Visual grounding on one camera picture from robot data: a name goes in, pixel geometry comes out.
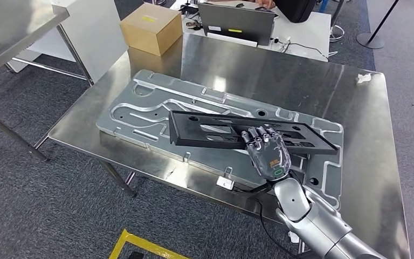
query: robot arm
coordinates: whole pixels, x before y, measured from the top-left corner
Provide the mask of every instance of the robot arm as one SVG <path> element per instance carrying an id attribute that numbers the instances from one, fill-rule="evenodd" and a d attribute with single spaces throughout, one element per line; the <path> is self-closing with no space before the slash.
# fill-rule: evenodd
<path id="1" fill-rule="evenodd" d="M 325 259 L 386 259 L 351 233 L 340 213 L 323 198 L 288 176 L 291 159 L 279 133 L 252 127 L 242 132 L 242 138 L 258 174 L 275 182 L 278 217 L 312 251 Z"/>

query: yellow floor tape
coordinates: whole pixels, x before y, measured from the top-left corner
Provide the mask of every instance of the yellow floor tape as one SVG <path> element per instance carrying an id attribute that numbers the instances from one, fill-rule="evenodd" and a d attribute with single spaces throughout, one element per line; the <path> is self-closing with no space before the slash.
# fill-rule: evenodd
<path id="1" fill-rule="evenodd" d="M 113 248 L 112 253 L 109 256 L 109 259 L 118 259 L 118 256 L 120 255 L 121 249 L 123 249 L 123 246 L 126 242 L 129 242 L 135 246 L 138 246 L 140 248 L 143 248 L 149 252 L 152 252 L 155 255 L 159 255 L 164 258 L 169 259 L 188 259 L 187 257 L 184 257 L 182 255 L 179 255 L 177 253 L 174 253 L 170 250 L 167 250 L 166 248 L 162 248 L 156 244 L 153 244 L 143 238 L 140 238 L 138 236 L 135 236 L 129 232 L 126 231 L 126 229 L 123 229 L 123 232 L 120 235 L 120 238 L 118 238 L 118 241 L 116 242 L 115 247 Z"/>

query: aluminum fixture plate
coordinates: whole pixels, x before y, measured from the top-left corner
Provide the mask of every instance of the aluminum fixture plate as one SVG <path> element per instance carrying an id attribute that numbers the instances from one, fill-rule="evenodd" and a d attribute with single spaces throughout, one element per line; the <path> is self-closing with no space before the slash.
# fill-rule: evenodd
<path id="1" fill-rule="evenodd" d="M 171 145 L 169 111 L 233 115 L 309 125 L 339 151 L 335 155 L 292 155 L 292 169 L 304 174 L 305 185 L 334 208 L 340 208 L 343 154 L 343 127 L 340 124 L 141 70 L 99 117 L 96 125 L 107 134 L 249 187 L 265 183 L 254 171 L 251 162 L 244 162 L 249 161 L 245 150 Z"/>

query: stainless steel table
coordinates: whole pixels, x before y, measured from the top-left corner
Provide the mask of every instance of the stainless steel table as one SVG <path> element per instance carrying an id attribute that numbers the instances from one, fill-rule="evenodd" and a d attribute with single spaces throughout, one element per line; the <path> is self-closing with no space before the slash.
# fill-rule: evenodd
<path id="1" fill-rule="evenodd" d="M 0 0 L 0 67 L 53 28 L 58 29 L 76 57 L 72 44 L 60 26 L 60 23 L 67 17 L 69 13 L 65 8 L 52 6 L 41 0 Z M 37 149 L 45 141 L 47 135 L 32 146 L 1 121 L 0 129 L 27 151 L 46 160 L 47 157 Z"/>
<path id="2" fill-rule="evenodd" d="M 383 74 L 183 35 L 163 57 L 130 49 L 49 133 L 59 144 L 254 215 L 257 203 L 217 187 L 216 175 L 97 129 L 99 115 L 141 69 L 341 123 L 342 217 L 386 257 L 410 258 Z M 370 74 L 371 79 L 358 84 L 359 74 Z M 263 215 L 277 220 L 275 198 L 267 194 L 261 199 Z"/>

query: metal bracket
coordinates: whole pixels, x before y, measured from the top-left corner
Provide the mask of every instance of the metal bracket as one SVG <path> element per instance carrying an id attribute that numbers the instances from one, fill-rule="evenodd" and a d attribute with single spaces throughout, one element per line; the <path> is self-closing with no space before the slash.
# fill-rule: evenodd
<path id="1" fill-rule="evenodd" d="M 249 127 L 272 127 L 281 133 L 292 154 L 335 155 L 338 148 L 300 122 L 170 111 L 170 142 L 176 146 L 245 149 L 240 137 Z"/>

